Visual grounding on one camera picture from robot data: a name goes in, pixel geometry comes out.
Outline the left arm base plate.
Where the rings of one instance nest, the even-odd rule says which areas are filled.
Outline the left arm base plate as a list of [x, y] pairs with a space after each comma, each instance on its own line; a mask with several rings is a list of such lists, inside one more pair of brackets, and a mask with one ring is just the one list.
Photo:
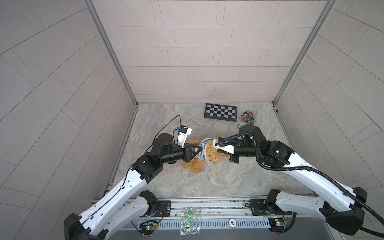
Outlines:
[[170, 216], [170, 211], [171, 211], [171, 201], [158, 201], [157, 202], [157, 210], [159, 210], [159, 213], [156, 212], [152, 216], [159, 217], [160, 213], [162, 213], [165, 217]]

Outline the bag of colourful small parts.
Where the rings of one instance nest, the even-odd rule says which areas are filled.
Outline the bag of colourful small parts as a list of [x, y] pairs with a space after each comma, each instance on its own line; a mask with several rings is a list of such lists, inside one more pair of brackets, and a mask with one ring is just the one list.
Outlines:
[[255, 123], [255, 118], [254, 118], [254, 114], [252, 111], [244, 111], [242, 112], [241, 114], [241, 121], [244, 123], [244, 124], [254, 124]]

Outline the left circuit board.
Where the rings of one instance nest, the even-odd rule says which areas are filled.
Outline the left circuit board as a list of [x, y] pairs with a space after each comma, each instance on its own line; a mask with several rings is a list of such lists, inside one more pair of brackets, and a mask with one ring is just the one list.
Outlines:
[[158, 227], [158, 222], [157, 221], [145, 221], [143, 223], [140, 223], [139, 225], [139, 232], [143, 236], [150, 236], [152, 235]]

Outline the black white chessboard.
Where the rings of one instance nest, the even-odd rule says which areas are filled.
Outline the black white chessboard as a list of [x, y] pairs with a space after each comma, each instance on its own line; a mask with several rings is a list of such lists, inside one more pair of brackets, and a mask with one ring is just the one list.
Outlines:
[[238, 108], [236, 106], [207, 103], [204, 110], [204, 118], [236, 122], [238, 119]]

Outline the right circuit board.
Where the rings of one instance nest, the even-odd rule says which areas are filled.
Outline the right circuit board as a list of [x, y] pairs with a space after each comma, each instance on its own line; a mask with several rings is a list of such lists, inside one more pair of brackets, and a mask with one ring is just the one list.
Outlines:
[[286, 222], [282, 218], [269, 218], [268, 221], [270, 224], [269, 230], [273, 233], [281, 232], [286, 227]]

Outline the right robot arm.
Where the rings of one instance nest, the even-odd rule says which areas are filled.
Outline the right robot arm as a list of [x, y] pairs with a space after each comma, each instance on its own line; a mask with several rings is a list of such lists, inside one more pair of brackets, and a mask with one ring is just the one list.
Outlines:
[[230, 148], [231, 162], [238, 163], [240, 157], [256, 157], [261, 167], [286, 173], [317, 194], [299, 196], [272, 189], [264, 203], [269, 213], [296, 212], [316, 217], [349, 236], [362, 227], [365, 212], [358, 201], [366, 201], [365, 190], [352, 189], [324, 176], [292, 148], [279, 141], [268, 141], [260, 128], [244, 125], [238, 134], [220, 140], [217, 146]]

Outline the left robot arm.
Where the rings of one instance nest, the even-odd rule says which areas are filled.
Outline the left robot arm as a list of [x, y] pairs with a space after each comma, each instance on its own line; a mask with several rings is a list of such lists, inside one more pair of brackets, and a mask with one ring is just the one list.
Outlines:
[[103, 198], [80, 215], [64, 220], [66, 240], [108, 240], [131, 220], [157, 209], [158, 199], [143, 188], [162, 170], [163, 165], [178, 160], [189, 162], [204, 148], [199, 145], [175, 144], [170, 134], [160, 134], [152, 149], [138, 158], [126, 176]]

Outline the circuit board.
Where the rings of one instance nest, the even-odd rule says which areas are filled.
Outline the circuit board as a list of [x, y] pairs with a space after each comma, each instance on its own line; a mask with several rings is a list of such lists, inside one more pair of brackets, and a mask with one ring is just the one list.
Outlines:
[[268, 221], [270, 224], [269, 230], [273, 233], [281, 232], [286, 227], [286, 222], [282, 218], [269, 218]]
[[145, 221], [143, 223], [140, 223], [139, 225], [139, 232], [143, 236], [150, 236], [152, 235], [158, 227], [158, 222], [157, 221]]

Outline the blue white striped sweater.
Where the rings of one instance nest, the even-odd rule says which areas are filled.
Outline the blue white striped sweater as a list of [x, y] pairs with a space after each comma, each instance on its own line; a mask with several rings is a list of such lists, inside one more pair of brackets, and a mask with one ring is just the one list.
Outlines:
[[215, 148], [213, 147], [213, 139], [212, 138], [206, 138], [199, 141], [192, 141], [190, 142], [192, 145], [201, 146], [203, 150], [197, 155], [197, 158], [213, 163], [215, 160]]

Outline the brown teddy bear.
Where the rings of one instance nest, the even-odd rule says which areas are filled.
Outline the brown teddy bear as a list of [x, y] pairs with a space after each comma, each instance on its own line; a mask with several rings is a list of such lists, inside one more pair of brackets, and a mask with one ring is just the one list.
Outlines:
[[221, 160], [229, 158], [228, 155], [220, 153], [218, 149], [213, 147], [213, 139], [211, 138], [206, 138], [199, 141], [190, 141], [188, 144], [200, 146], [203, 148], [203, 150], [188, 163], [181, 161], [181, 166], [184, 169], [190, 169], [195, 174], [202, 172], [205, 163], [218, 165]]

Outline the round white sticker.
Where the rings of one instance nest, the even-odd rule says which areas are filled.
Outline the round white sticker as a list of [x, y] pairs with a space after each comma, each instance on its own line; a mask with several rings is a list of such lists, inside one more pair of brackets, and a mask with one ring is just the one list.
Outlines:
[[229, 227], [232, 228], [232, 229], [237, 227], [237, 221], [234, 218], [230, 218], [229, 221], [228, 221], [228, 224], [229, 224]]

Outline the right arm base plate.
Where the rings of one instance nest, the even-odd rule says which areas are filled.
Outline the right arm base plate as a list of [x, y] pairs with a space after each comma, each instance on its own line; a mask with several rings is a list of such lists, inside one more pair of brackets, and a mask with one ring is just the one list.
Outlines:
[[253, 216], [282, 216], [282, 215], [292, 215], [292, 212], [285, 212], [281, 210], [276, 203], [267, 202], [266, 200], [250, 200], [248, 203], [245, 203], [246, 208], [251, 209]]

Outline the aluminium mounting rail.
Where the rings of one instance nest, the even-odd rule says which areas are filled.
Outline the aluminium mounting rail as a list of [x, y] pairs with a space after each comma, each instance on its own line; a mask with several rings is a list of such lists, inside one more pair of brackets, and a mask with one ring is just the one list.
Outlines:
[[[271, 191], [266, 199], [251, 200], [266, 200], [266, 203], [276, 203], [276, 205], [285, 212], [298, 212], [320, 219], [325, 219], [328, 215], [336, 213], [336, 210], [321, 197], [289, 195], [285, 192], [279, 192], [277, 190]], [[121, 204], [121, 207], [114, 211], [112, 215], [115, 215], [122, 210], [127, 210], [128, 207], [134, 207], [135, 211], [139, 212], [140, 216], [153, 217], [152, 215], [154, 213], [159, 213], [159, 210], [157, 210], [158, 201], [159, 200], [150, 191], [143, 191], [136, 199], [132, 200], [129, 205], [127, 205], [126, 201], [124, 200]], [[229, 209], [244, 209], [246, 208], [244, 204], [248, 203], [249, 201], [250, 200], [233, 198], [173, 199], [171, 201], [171, 210], [181, 208], [200, 208], [201, 210], [214, 212], [218, 215], [228, 211]]]

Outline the clear bag with green parts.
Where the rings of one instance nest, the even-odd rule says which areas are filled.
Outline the clear bag with green parts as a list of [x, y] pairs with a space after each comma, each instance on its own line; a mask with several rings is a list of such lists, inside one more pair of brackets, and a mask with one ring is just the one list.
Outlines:
[[200, 233], [201, 228], [201, 209], [184, 208], [181, 213], [180, 235], [196, 235]]

